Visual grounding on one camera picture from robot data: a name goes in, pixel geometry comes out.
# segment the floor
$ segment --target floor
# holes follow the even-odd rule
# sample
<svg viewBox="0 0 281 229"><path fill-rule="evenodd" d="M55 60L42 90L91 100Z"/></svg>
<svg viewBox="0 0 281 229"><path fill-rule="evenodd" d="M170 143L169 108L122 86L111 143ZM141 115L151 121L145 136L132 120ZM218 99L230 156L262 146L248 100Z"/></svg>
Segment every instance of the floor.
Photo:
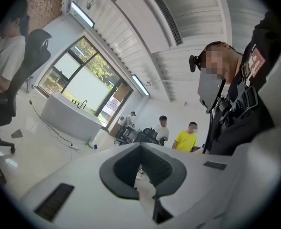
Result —
<svg viewBox="0 0 281 229"><path fill-rule="evenodd" d="M41 113L46 98L38 91L32 90L27 94L25 89L19 90L16 98L17 116L9 125L1 127L1 139L13 142L16 147L15 154L10 153L10 148L0 146L0 167L4 172L7 183L5 188L19 200L36 183L62 167L64 164L93 152L108 148L116 148L114 139L106 131L100 130L93 143L98 149L93 150L81 140L73 138L60 131L59 134L73 143L77 152L70 148L70 143L58 137L35 113ZM11 134L21 129L23 137L11 138ZM135 183L140 193L140 202L153 214L155 188L149 183L149 178L143 174L141 180Z"/></svg>

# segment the brick wall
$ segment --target brick wall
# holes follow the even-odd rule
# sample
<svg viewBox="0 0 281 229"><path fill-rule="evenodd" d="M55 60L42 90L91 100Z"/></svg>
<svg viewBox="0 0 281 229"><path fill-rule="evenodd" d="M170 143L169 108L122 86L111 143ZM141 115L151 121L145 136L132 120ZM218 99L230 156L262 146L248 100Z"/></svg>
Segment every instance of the brick wall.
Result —
<svg viewBox="0 0 281 229"><path fill-rule="evenodd" d="M27 0L30 31L42 29L62 15L62 0Z"/></svg>

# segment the red patch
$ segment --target red patch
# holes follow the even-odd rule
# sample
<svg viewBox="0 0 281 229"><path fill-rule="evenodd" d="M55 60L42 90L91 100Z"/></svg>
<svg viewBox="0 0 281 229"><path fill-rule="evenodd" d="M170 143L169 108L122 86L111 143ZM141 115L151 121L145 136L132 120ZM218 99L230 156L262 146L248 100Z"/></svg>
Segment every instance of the red patch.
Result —
<svg viewBox="0 0 281 229"><path fill-rule="evenodd" d="M260 68L264 65L265 59L260 54L259 50L255 48L255 50L251 53L251 56L248 61L248 65L253 77L258 73Z"/></svg>

